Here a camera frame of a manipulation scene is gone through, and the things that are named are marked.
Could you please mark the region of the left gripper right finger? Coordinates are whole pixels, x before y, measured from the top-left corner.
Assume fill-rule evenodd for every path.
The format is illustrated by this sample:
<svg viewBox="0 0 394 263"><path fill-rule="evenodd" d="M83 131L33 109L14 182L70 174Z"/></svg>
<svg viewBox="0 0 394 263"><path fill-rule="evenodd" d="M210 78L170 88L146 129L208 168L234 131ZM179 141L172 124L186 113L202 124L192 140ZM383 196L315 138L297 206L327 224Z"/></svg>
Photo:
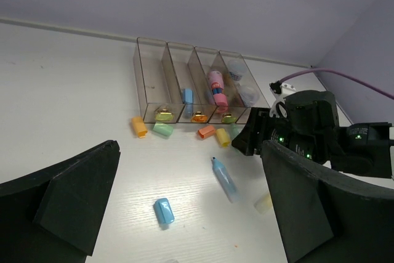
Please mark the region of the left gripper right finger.
<svg viewBox="0 0 394 263"><path fill-rule="evenodd" d="M393 262L393 190L264 141L262 164L288 262Z"/></svg>

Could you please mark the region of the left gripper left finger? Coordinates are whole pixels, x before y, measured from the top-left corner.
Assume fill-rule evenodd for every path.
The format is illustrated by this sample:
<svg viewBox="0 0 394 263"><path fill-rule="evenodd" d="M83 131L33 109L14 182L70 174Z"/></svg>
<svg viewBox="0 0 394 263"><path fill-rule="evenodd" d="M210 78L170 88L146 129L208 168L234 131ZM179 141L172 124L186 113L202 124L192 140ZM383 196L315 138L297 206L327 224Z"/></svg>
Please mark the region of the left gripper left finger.
<svg viewBox="0 0 394 263"><path fill-rule="evenodd" d="M107 140L1 184L1 262L85 262L94 252L120 159Z"/></svg>

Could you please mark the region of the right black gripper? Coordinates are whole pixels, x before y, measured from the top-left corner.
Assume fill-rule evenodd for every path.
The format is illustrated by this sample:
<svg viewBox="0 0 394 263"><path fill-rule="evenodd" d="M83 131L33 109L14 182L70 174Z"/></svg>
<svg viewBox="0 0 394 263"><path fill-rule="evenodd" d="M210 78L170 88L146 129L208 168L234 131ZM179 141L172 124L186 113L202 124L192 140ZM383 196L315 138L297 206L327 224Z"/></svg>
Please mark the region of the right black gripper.
<svg viewBox="0 0 394 263"><path fill-rule="evenodd" d="M261 155L262 142L272 140L319 164L341 155L336 99L329 91L300 91L276 107L285 111L270 117L269 108L251 108L246 125L231 146L245 156Z"/></svg>

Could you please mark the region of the green highlighter pen top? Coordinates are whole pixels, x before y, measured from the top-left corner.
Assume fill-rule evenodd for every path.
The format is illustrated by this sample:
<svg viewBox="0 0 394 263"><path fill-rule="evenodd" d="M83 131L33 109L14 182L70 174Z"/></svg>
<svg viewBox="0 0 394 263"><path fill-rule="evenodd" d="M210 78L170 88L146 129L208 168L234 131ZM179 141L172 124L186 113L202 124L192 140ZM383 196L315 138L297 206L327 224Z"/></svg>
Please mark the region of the green highlighter pen top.
<svg viewBox="0 0 394 263"><path fill-rule="evenodd" d="M231 123L230 125L230 138L234 140L240 133L239 127L235 123ZM235 151L237 154L241 155L241 152L231 144L231 149Z"/></svg>

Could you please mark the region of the small clear jar blue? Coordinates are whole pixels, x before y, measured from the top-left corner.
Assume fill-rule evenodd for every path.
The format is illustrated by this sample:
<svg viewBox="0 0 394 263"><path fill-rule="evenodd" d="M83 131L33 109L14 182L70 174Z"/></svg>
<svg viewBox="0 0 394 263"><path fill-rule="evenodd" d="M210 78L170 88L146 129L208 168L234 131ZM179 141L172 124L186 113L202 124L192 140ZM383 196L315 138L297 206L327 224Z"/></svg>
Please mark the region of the small clear jar blue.
<svg viewBox="0 0 394 263"><path fill-rule="evenodd" d="M238 92L246 107L253 107L260 99L258 91L248 85L238 85Z"/></svg>

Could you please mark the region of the blue highlighter pen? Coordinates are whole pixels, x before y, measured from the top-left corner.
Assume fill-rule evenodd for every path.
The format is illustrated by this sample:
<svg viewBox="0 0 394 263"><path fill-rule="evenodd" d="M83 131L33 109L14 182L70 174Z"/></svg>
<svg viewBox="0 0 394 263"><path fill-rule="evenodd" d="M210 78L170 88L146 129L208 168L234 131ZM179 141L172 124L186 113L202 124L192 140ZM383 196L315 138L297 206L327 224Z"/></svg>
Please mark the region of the blue highlighter pen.
<svg viewBox="0 0 394 263"><path fill-rule="evenodd" d="M239 200L239 191L226 166L216 157L212 157L212 170L228 200L231 203L237 202Z"/></svg>

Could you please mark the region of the blue pen cap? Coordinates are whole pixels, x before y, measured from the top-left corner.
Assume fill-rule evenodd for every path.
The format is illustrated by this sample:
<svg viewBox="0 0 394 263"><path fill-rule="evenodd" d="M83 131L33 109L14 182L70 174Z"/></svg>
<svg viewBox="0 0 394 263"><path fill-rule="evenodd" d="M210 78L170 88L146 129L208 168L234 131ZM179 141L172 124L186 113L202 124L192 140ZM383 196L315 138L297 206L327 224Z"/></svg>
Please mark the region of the blue pen cap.
<svg viewBox="0 0 394 263"><path fill-rule="evenodd" d="M153 209L158 220L159 227L162 230L168 229L175 221L170 202L167 198L160 198L153 204Z"/></svg>

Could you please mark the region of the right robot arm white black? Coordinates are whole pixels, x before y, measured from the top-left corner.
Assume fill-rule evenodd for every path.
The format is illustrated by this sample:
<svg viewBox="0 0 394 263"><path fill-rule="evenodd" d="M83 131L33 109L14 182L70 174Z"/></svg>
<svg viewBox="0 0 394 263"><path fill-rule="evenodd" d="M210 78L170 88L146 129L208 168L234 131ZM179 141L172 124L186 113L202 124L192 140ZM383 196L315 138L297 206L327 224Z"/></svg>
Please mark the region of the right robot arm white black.
<svg viewBox="0 0 394 263"><path fill-rule="evenodd" d="M339 125L335 97L329 91L300 91L268 108L251 109L232 147L246 156L261 155L262 142L272 140L319 164L357 176L392 177L393 125Z"/></svg>

